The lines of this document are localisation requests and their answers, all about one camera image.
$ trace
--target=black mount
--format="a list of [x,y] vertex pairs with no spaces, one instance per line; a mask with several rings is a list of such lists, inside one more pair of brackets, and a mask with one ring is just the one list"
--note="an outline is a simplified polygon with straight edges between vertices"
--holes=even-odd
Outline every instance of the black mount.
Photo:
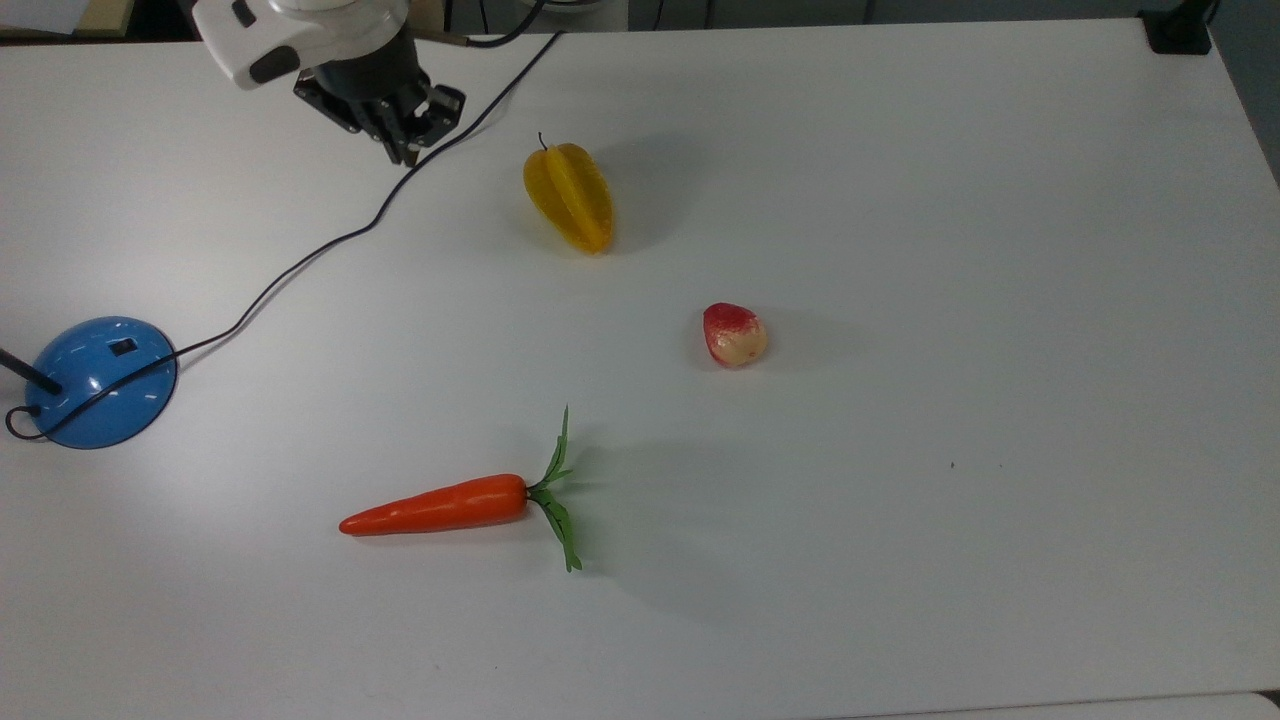
[[1208,38],[1204,13],[1213,1],[1184,0],[1172,10],[1140,10],[1138,17],[1147,28],[1147,44],[1160,55],[1208,55],[1213,42]]
[[458,90],[431,86],[407,28],[369,55],[303,70],[293,94],[347,132],[369,133],[398,165],[413,165],[419,150],[456,128],[466,101]]

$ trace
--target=white table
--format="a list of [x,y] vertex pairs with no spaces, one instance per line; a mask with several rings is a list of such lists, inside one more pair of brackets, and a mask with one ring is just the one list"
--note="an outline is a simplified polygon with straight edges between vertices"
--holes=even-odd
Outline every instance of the white table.
[[[472,117],[543,38],[421,47]],[[179,345],[398,178],[202,47],[0,51],[0,345]],[[603,259],[535,214],[595,154]],[[140,437],[0,439],[15,717],[823,717],[1280,687],[1280,193],[1137,20],[564,37]],[[723,372],[700,310],[773,334]],[[22,400],[0,377],[5,406]],[[343,516],[539,473],[540,518]]]

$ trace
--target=red and white strawberry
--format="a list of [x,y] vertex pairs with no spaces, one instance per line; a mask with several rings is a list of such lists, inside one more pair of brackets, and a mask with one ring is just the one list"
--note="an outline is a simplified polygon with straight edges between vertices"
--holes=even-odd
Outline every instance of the red and white strawberry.
[[769,345],[760,318],[731,302],[717,302],[703,310],[703,336],[712,357],[726,368],[754,361]]

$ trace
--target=orange carrot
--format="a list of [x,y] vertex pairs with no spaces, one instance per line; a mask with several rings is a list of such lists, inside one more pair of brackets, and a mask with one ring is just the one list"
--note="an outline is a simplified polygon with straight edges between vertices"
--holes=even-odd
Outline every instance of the orange carrot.
[[525,505],[534,502],[547,514],[556,537],[564,546],[564,569],[581,570],[582,561],[573,552],[568,511],[548,489],[553,482],[572,473],[562,469],[567,447],[568,407],[564,409],[550,465],[538,483],[526,487],[524,478],[511,473],[476,478],[357,512],[339,523],[338,530],[348,536],[385,536],[495,525],[518,520],[525,515]]

